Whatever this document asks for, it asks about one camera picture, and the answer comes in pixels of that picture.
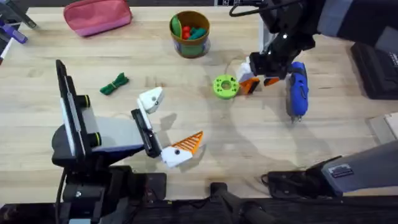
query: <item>yellow cup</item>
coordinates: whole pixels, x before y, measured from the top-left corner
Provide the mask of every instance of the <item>yellow cup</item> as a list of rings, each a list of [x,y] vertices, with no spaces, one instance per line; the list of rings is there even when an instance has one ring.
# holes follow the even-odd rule
[[[208,40],[210,23],[207,18],[203,14],[195,11],[179,12],[176,16],[182,27],[189,26],[206,30],[206,34],[196,40],[184,40],[174,35],[170,20],[169,29],[176,51],[185,58],[197,58],[205,55],[210,48],[210,41]]]

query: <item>marker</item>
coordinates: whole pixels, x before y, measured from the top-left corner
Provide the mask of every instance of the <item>marker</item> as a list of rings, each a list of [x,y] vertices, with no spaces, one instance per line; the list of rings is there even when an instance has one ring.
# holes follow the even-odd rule
[[[21,34],[18,30],[13,28],[13,26],[9,24],[5,24],[4,21],[0,20],[0,27],[8,34],[10,37],[16,39],[21,44],[27,42],[27,37],[24,34]]]

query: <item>green gear toy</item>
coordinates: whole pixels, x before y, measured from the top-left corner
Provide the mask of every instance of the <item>green gear toy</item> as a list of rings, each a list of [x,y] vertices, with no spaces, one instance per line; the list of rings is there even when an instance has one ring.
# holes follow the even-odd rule
[[[232,75],[220,75],[213,81],[213,91],[218,98],[234,98],[239,90],[239,83]]]

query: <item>pink zipper bag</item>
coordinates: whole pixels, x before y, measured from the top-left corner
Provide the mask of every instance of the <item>pink zipper bag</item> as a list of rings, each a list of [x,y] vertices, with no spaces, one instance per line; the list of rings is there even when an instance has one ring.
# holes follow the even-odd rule
[[[84,37],[129,24],[132,14],[125,0],[82,0],[63,10],[71,29]]]

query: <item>green rope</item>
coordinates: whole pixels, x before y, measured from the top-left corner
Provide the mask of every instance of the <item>green rope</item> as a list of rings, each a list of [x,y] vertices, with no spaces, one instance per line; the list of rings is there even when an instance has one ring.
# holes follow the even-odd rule
[[[99,91],[105,95],[110,95],[114,90],[129,82],[129,79],[124,76],[124,72],[120,73],[118,77],[108,84],[106,87],[101,88]]]

